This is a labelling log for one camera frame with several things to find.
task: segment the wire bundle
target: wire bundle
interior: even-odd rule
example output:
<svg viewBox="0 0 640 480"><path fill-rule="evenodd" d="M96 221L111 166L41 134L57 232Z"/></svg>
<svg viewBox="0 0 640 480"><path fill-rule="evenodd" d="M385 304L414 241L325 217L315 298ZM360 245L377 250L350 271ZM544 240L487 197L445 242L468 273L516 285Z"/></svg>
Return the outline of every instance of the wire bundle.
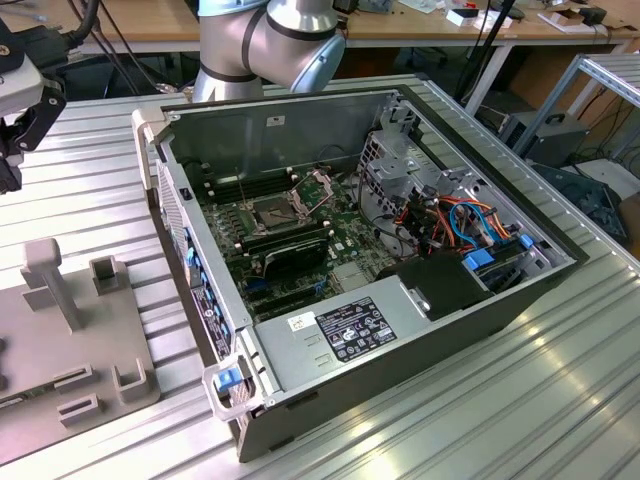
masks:
<svg viewBox="0 0 640 480"><path fill-rule="evenodd" d="M442 196L438 197L439 204L436 207L436 212L438 216L438 222L436 223L433 233L431 235L431 240L435 240L437 234L440 229L443 230L443 245L445 240L448 238L450 246L456 246L455 236L460 238L463 242L469 243L470 245L464 245L458 248L459 252L465 252L471 249L478 249L479 245L476 240L474 240L471 236L466 235L464 233L465 224L467 220L467 215L464 215L461 218L458 218L456 212L459 211L459 208L470 210L472 213L476 215L482 224L484 230L487 232L487 235L494 242L501 242L503 240L507 240L510 238L509 233L504 229L502 223L500 222L500 218L498 217L497 212L494 208L486 205L484 203L478 202L473 198L456 198L450 196ZM449 208L448 216L442 212L440 208L440 204L448 204L451 207Z"/></svg>

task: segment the motherboard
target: motherboard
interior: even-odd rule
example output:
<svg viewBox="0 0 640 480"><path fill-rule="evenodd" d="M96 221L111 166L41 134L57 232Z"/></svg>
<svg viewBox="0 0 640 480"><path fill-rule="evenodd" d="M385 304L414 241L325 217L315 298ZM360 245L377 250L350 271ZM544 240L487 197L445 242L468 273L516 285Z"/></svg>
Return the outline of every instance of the motherboard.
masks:
<svg viewBox="0 0 640 480"><path fill-rule="evenodd" d="M255 320L365 286L398 261L401 253L389 252L362 218L356 182L328 168L288 169L203 196L205 219Z"/></svg>

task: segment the white handle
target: white handle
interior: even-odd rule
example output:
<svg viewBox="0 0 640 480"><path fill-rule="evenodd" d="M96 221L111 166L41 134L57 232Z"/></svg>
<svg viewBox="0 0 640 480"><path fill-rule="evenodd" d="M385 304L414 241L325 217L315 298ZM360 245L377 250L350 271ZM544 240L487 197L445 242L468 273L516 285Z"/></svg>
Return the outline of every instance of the white handle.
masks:
<svg viewBox="0 0 640 480"><path fill-rule="evenodd" d="M209 397L209 404L211 405L216 418L222 420L223 422L237 420L244 414L250 412L251 410L255 410L262 405L262 398L255 394L246 402L243 402L239 405L234 405L232 407L224 406L220 401L220 398L218 397L218 391L216 389L214 380L220 373L225 370L234 367L240 368L240 357L241 355L239 353L233 353L225 358L222 362L207 367L202 374L202 383L204 384L205 392L207 392L207 397Z"/></svg>

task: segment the power supply unit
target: power supply unit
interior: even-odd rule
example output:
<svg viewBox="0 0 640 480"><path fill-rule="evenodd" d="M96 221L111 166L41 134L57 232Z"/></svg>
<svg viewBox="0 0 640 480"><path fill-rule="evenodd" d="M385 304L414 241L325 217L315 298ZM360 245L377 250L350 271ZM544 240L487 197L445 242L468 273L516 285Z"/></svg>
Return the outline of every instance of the power supply unit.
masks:
<svg viewBox="0 0 640 480"><path fill-rule="evenodd" d="M498 137L509 148L513 148L535 116L535 111L510 114L502 123ZM586 125L568 113L556 111L538 129L522 158L550 167L561 167L588 134Z"/></svg>

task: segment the sticker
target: sticker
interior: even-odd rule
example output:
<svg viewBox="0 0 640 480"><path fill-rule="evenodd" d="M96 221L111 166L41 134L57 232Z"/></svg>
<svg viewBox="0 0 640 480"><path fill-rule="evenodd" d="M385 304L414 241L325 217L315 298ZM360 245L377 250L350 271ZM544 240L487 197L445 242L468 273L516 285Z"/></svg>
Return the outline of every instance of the sticker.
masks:
<svg viewBox="0 0 640 480"><path fill-rule="evenodd" d="M267 118L267 127L281 127L284 125L285 118L284 115L281 117L269 117Z"/></svg>
<svg viewBox="0 0 640 480"><path fill-rule="evenodd" d="M371 297L319 315L315 321L338 360L345 363L398 338Z"/></svg>
<svg viewBox="0 0 640 480"><path fill-rule="evenodd" d="M303 328L311 327L316 324L316 318L313 312L303 313L297 317L291 317L289 320L289 326L292 332L297 332Z"/></svg>

